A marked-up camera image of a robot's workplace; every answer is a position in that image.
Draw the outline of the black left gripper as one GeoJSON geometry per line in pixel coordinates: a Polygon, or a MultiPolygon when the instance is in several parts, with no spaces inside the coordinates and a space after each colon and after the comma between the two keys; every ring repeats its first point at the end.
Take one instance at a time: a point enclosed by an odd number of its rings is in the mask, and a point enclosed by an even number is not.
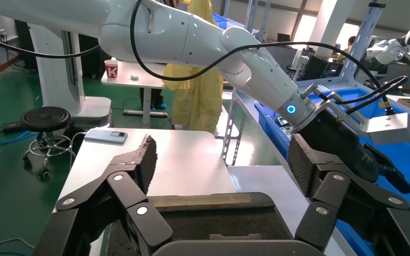
{"type": "Polygon", "coordinates": [[[399,192],[410,194],[410,183],[396,169],[391,159],[368,143],[363,147],[359,135],[339,121],[330,110],[325,109],[318,113],[298,134],[310,148],[336,155],[362,179],[376,182],[380,172],[399,192]]]}

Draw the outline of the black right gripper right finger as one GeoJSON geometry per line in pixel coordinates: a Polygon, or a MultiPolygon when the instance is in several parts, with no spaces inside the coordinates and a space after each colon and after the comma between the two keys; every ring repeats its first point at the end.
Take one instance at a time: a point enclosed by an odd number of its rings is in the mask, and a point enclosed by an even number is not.
{"type": "Polygon", "coordinates": [[[300,135],[289,145],[289,167],[311,206],[295,237],[324,249],[337,220],[374,249],[410,249],[410,206],[354,174],[337,156],[312,149],[300,135]]]}

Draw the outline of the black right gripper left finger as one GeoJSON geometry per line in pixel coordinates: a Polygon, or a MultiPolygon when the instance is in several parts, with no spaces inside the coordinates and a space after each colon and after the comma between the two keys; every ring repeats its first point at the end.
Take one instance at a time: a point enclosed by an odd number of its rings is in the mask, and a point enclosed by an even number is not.
{"type": "Polygon", "coordinates": [[[70,217],[67,238],[92,242],[119,221],[139,247],[169,242],[173,231],[147,198],[156,161],[156,142],[145,135],[136,150],[114,156],[98,178],[62,197],[56,210],[70,217]]]}

